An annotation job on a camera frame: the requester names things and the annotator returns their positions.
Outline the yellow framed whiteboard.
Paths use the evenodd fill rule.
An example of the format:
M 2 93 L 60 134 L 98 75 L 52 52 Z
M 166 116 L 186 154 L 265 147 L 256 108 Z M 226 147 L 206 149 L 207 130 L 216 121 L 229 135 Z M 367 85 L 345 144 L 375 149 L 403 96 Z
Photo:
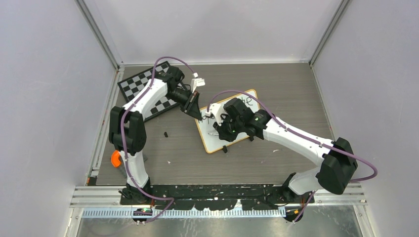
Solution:
M 225 103 L 227 103 L 233 98 L 241 99 L 242 102 L 244 102 L 245 105 L 249 107 L 253 112 L 257 112 L 260 109 L 260 105 L 258 102 L 256 102 L 253 98 L 250 98 L 249 96 L 244 95 L 244 94 L 236 94 L 234 96 L 230 96 L 226 99 L 220 100 L 217 103 L 224 105 Z M 206 109 L 207 109 L 206 107 L 203 107 L 200 109 L 203 119 L 202 120 L 196 119 L 195 123 L 198 129 L 198 132 L 200 134 L 205 151 L 208 154 L 211 154 L 211 153 L 221 150 L 221 146 L 223 144 L 226 144 L 226 142 L 228 141 L 220 140 L 218 136 L 208 135 L 209 132 L 217 132 L 217 131 L 213 128 L 213 124 L 214 122 L 216 122 L 215 119 L 205 118 Z M 248 135 L 245 134 L 244 132 L 240 133 L 237 136 L 236 140 L 243 138 L 245 136 L 248 136 Z

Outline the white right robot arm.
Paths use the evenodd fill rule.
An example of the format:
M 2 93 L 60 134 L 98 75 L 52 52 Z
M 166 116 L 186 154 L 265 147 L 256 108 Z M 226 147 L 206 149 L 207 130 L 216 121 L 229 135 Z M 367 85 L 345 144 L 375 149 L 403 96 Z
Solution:
M 233 98 L 224 105 L 213 103 L 206 116 L 215 119 L 214 129 L 220 140 L 233 142 L 241 133 L 283 145 L 312 161 L 316 167 L 291 173 L 279 189 L 284 202 L 296 202 L 309 191 L 325 189 L 341 195 L 352 179 L 358 164 L 346 139 L 333 141 L 317 137 L 296 127 L 286 125 L 266 110 L 253 112 L 240 99 Z

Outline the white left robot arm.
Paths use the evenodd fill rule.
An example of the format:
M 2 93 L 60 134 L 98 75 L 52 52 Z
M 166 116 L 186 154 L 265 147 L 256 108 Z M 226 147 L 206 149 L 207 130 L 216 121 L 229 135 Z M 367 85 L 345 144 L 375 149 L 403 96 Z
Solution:
M 147 204 L 154 198 L 143 159 L 147 141 L 144 115 L 166 97 L 178 103 L 186 115 L 202 119 L 199 92 L 194 88 L 179 86 L 184 77 L 178 67 L 169 66 L 162 72 L 153 69 L 151 78 L 134 99 L 122 107 L 114 106 L 111 109 L 109 142 L 118 151 L 126 171 L 126 187 L 121 193 L 139 204 Z

